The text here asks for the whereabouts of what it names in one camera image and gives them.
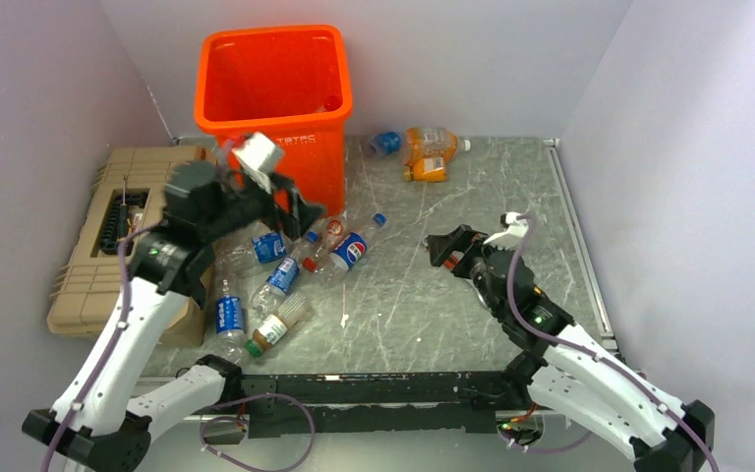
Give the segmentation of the red cap clear bottle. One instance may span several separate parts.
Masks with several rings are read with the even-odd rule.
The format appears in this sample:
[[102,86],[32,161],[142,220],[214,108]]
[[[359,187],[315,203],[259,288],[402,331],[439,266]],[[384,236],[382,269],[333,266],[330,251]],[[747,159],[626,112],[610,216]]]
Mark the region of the red cap clear bottle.
[[303,259],[302,266],[309,272],[316,272],[322,259],[342,240],[347,230],[344,216],[325,218],[318,229],[318,242],[314,251]]

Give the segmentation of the blue label bottle white cap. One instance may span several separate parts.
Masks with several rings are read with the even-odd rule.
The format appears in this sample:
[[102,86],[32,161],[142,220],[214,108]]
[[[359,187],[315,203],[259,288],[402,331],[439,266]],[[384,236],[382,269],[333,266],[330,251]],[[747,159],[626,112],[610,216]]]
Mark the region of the blue label bottle white cap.
[[235,232],[217,246],[217,261],[231,273],[251,275],[278,263],[288,253],[282,235],[272,231],[251,237]]

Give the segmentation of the pepsi bottle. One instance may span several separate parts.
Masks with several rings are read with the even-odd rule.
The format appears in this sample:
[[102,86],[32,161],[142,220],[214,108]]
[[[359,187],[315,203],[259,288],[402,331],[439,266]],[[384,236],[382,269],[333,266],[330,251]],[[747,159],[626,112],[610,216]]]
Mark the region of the pepsi bottle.
[[385,216],[378,212],[350,231],[329,253],[331,263],[342,270],[350,270],[367,253],[385,224]]

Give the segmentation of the red label bottle corner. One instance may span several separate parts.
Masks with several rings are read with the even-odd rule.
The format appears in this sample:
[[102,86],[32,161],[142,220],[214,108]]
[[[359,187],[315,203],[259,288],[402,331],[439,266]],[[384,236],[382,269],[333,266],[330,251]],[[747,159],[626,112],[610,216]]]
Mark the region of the red label bottle corner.
[[342,98],[336,95],[330,95],[324,103],[319,106],[315,112],[316,113],[326,113],[326,112],[333,112],[337,109],[339,109],[342,105]]

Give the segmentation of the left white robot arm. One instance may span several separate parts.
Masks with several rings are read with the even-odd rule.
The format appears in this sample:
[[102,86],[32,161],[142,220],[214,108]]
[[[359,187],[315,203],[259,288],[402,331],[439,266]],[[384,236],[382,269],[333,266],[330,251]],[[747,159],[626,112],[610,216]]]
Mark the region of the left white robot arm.
[[60,454],[93,471],[132,471],[187,416],[209,407],[228,413],[249,401],[241,368],[216,355],[134,396],[171,319],[189,302],[205,306],[202,278],[214,262],[216,240],[257,221],[297,238],[323,214],[284,175],[243,171],[239,189],[225,179],[224,170],[205,160],[175,167],[163,187],[160,221],[120,244],[121,289],[103,331],[66,391],[23,422],[23,432],[46,447],[44,465]]

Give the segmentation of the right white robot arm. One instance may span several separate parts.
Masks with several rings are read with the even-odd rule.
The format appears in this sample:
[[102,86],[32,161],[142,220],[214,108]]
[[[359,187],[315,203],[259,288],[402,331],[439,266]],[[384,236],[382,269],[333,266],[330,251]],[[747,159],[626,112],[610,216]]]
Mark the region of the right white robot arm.
[[522,258],[533,232],[520,215],[493,235],[460,225],[424,240],[432,266],[469,281],[520,348],[503,372],[506,402],[525,408],[533,401],[567,417],[636,471],[719,470],[713,410],[650,383],[553,302]]

